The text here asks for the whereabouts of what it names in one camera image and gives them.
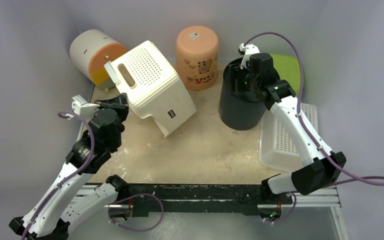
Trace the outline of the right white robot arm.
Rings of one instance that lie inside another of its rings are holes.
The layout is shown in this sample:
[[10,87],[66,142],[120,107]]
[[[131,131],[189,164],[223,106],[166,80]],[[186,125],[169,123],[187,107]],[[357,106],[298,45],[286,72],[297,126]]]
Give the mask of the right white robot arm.
[[289,134],[303,165],[293,172],[263,180],[260,191],[262,200],[272,204],[283,193],[308,195],[333,185],[340,175],[336,165],[345,165],[345,155],[322,144],[317,131],[305,125],[309,120],[301,110],[299,99],[290,83],[280,78],[270,54],[247,55],[244,51],[240,54],[241,58],[227,66],[229,85],[234,95],[247,94],[265,105]]

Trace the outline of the tall black cylindrical bin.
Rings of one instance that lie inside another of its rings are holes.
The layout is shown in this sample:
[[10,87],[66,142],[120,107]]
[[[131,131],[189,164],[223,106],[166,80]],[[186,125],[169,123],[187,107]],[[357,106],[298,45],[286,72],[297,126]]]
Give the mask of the tall black cylindrical bin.
[[263,102],[255,101],[250,95],[246,95],[245,98],[235,96],[229,89],[230,66],[239,66],[241,61],[241,58],[232,60],[223,70],[218,114],[221,121],[229,128],[247,131],[258,125],[267,108]]

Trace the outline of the large orange plastic bucket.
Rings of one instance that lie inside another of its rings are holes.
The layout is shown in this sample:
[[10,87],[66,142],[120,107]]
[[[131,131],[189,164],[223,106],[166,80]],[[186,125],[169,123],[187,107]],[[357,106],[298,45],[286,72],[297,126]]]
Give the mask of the large orange plastic bucket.
[[200,91],[214,85],[219,52],[219,38],[206,26],[189,26],[177,35],[175,70],[186,88]]

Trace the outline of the cream plastic storage basket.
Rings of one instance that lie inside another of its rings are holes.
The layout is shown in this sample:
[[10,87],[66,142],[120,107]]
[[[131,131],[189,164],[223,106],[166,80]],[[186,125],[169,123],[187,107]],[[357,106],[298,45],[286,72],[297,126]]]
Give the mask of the cream plastic storage basket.
[[174,67],[156,45],[146,40],[104,69],[129,108],[141,119],[151,117],[165,137],[196,111],[196,106]]

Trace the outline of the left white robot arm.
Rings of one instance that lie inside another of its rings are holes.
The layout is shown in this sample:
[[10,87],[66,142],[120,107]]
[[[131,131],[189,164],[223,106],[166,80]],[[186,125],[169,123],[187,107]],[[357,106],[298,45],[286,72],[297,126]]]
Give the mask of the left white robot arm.
[[123,122],[129,114],[126,93],[94,103],[77,95],[72,104],[80,106],[72,111],[60,111],[57,115],[66,120],[77,118],[86,130],[73,144],[61,171],[40,201],[29,213],[10,221],[9,228],[23,240],[67,237],[71,224],[68,218],[77,213],[70,211],[62,217],[64,211],[78,190],[122,145]]

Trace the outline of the green white perforated basket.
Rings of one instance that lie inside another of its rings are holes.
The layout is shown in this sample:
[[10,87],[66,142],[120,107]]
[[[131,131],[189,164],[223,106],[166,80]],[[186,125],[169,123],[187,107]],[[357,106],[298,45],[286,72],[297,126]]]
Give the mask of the green white perforated basket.
[[302,160],[289,132],[281,121],[267,110],[260,121],[259,162],[278,171],[294,172],[316,161],[315,156]]

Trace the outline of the green plastic tub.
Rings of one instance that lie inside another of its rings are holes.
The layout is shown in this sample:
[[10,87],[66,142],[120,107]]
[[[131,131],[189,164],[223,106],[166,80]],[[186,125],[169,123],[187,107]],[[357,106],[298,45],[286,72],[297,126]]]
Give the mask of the green plastic tub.
[[300,65],[296,57],[270,53],[273,59],[273,66],[278,72],[282,80],[287,80],[295,91],[297,96],[300,95],[301,71]]

